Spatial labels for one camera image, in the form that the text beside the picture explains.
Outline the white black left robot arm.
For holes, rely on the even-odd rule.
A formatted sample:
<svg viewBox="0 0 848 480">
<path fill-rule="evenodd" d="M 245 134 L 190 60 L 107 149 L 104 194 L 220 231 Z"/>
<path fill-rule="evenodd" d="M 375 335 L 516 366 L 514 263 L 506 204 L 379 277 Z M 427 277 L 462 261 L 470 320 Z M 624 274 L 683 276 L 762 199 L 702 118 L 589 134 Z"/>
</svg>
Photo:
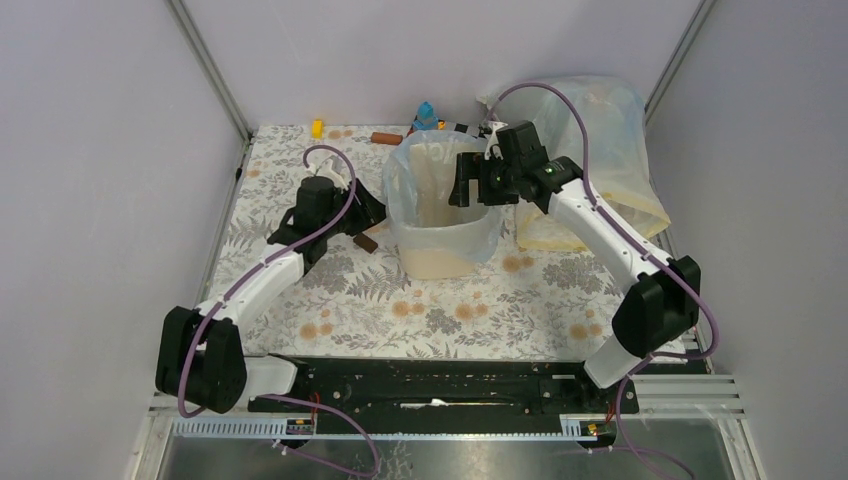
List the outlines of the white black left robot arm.
<svg viewBox="0 0 848 480">
<path fill-rule="evenodd" d="M 254 266 L 217 297 L 167 313 L 156 389 L 173 396 L 185 418 L 227 413 L 264 395 L 288 411 L 304 407 L 311 387 L 298 376 L 302 363 L 276 354 L 246 356 L 239 326 L 257 319 L 308 274 L 331 238 L 356 237 L 385 218 L 385 205 L 359 181 L 342 188 L 326 176 L 304 179 Z"/>
</svg>

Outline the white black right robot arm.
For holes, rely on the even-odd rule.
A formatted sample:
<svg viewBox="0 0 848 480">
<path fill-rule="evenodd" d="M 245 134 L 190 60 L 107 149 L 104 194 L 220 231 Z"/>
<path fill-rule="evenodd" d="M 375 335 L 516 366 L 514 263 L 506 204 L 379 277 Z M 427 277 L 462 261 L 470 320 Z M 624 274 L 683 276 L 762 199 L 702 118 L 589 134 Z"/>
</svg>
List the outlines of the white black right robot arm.
<svg viewBox="0 0 848 480">
<path fill-rule="evenodd" d="M 458 155 L 449 204 L 486 206 L 525 200 L 573 232 L 612 275 L 624 297 L 612 336 L 584 361 L 575 402 L 597 412 L 613 385 L 649 355 L 695 326 L 701 271 L 689 257 L 672 258 L 630 226 L 596 192 L 573 160 L 552 158 L 535 126 L 486 121 L 483 150 Z"/>
</svg>

